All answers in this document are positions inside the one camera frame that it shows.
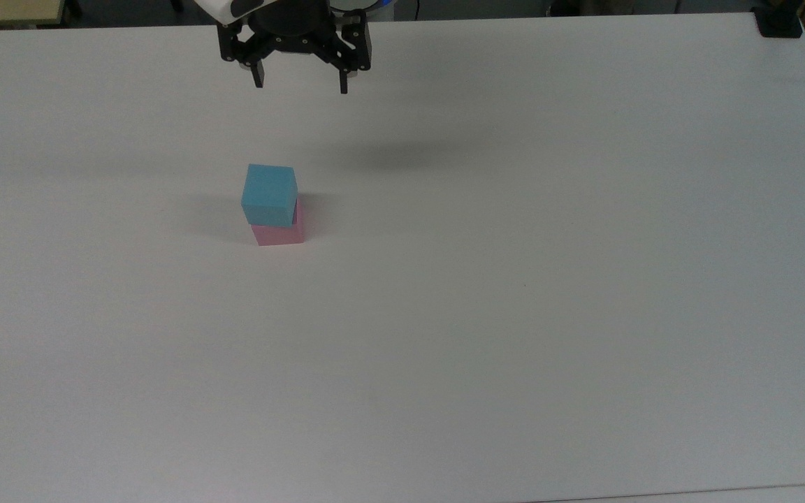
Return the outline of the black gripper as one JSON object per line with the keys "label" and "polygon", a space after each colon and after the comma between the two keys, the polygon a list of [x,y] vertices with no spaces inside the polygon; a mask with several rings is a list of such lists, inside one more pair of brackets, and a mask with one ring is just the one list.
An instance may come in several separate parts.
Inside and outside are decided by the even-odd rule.
{"label": "black gripper", "polygon": [[275,38],[317,40],[317,57],[338,70],[342,94],[349,91],[349,79],[372,66],[372,48],[366,17],[333,17],[327,1],[275,1],[262,4],[249,14],[252,35],[242,41],[243,22],[217,23],[221,58],[235,61],[263,89],[263,61],[268,41]]}

